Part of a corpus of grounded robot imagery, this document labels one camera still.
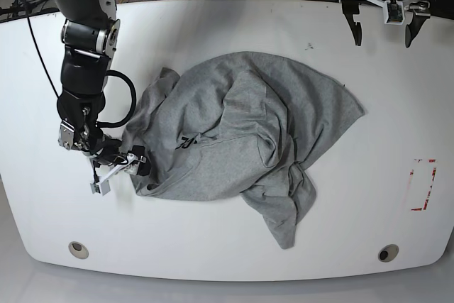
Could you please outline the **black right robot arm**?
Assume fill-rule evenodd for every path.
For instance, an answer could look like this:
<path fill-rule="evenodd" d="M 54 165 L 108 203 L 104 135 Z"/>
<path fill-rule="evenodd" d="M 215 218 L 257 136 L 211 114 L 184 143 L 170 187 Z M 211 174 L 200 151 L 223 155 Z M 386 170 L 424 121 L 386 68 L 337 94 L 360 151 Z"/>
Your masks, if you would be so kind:
<path fill-rule="evenodd" d="M 57 98 L 61 118 L 59 144 L 92 158 L 92 165 L 131 167 L 137 175 L 148 175 L 150 161 L 145 149 L 133 146 L 121 151 L 122 142 L 104 133 L 119 128 L 132 118 L 137 94 L 132 81 L 112 70 L 120 21 L 116 17 L 116 0 L 55 0 L 65 17 L 61 41 L 65 46 L 60 81 L 62 92 Z M 104 87 L 109 77 L 122 79 L 130 89 L 131 107 L 117 122 L 101 122 L 99 114 L 106 105 Z"/>

